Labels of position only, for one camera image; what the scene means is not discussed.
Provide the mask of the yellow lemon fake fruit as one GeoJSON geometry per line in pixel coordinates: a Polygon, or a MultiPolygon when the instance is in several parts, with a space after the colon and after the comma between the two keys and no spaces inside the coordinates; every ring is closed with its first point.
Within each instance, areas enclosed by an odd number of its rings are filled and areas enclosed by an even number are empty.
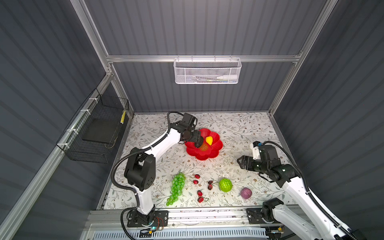
{"type": "Polygon", "coordinates": [[[206,138],[205,138],[205,142],[208,144],[208,145],[212,145],[213,144],[213,137],[212,136],[207,136],[206,138]]]}

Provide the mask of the purple fig fake fruit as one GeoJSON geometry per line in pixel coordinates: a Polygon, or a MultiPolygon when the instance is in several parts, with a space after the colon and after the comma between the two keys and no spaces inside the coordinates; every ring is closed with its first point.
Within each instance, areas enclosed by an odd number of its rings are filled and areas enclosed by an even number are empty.
{"type": "Polygon", "coordinates": [[[252,190],[250,190],[249,188],[243,188],[240,192],[240,195],[241,197],[244,199],[244,200],[247,200],[249,199],[252,195],[253,195],[253,192],[252,190]]]}

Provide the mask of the green custard apple fake fruit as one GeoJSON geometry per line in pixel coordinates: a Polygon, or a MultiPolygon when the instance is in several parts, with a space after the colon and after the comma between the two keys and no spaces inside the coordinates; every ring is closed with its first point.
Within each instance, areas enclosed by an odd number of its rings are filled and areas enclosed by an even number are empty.
{"type": "Polygon", "coordinates": [[[233,188],[233,184],[231,180],[223,178],[219,181],[219,189],[222,192],[225,192],[225,193],[230,192],[232,188],[233,188]]]}

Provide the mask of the green grape bunch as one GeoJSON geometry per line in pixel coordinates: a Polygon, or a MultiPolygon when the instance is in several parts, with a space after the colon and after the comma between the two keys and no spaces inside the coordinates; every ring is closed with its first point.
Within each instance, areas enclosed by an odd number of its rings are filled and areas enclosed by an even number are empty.
{"type": "Polygon", "coordinates": [[[186,177],[184,173],[178,173],[174,176],[171,186],[171,195],[168,197],[166,206],[173,205],[183,193],[186,177]]]}

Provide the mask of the dark cherry pair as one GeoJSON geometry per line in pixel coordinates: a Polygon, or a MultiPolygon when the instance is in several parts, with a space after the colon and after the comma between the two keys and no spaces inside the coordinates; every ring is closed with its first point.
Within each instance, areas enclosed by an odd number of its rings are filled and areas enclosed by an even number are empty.
{"type": "Polygon", "coordinates": [[[213,189],[213,183],[214,183],[213,180],[208,181],[208,190],[212,190],[213,189]]]}

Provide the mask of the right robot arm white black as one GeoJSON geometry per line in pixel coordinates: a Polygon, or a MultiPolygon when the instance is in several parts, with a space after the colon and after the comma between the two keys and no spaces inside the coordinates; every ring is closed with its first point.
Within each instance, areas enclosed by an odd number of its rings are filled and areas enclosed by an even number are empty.
{"type": "Polygon", "coordinates": [[[241,169],[256,172],[269,183],[276,183],[293,198],[309,218],[294,213],[283,201],[273,198],[263,202],[260,210],[247,209],[250,224],[277,224],[288,227],[302,240],[364,240],[359,230],[352,230],[340,220],[310,190],[295,161],[283,165],[272,141],[253,142],[253,155],[242,156],[237,162],[241,169]]]}

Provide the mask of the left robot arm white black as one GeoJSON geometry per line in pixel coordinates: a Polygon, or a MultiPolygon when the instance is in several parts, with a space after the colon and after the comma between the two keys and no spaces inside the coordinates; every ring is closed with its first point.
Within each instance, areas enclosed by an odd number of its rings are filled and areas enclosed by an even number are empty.
{"type": "Polygon", "coordinates": [[[135,192],[137,211],[149,216],[155,209],[151,186],[156,178],[157,161],[171,147],[181,143],[192,143],[200,147],[204,139],[196,129],[197,118],[188,113],[171,111],[167,113],[168,127],[154,142],[141,149],[134,148],[128,157],[124,176],[135,192]]]}

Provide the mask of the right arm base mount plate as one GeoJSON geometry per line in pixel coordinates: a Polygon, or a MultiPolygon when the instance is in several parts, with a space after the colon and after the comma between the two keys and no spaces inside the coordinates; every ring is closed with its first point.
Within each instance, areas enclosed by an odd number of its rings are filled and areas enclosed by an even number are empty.
{"type": "Polygon", "coordinates": [[[250,224],[281,224],[275,219],[270,208],[248,208],[246,213],[250,224]]]}

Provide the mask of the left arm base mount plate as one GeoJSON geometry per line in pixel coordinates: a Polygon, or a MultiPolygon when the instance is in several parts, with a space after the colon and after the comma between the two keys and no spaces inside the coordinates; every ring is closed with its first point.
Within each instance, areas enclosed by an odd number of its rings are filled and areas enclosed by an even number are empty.
{"type": "Polygon", "coordinates": [[[137,210],[131,210],[127,214],[128,228],[139,227],[166,227],[168,225],[169,212],[155,210],[148,215],[143,215],[137,210]]]}

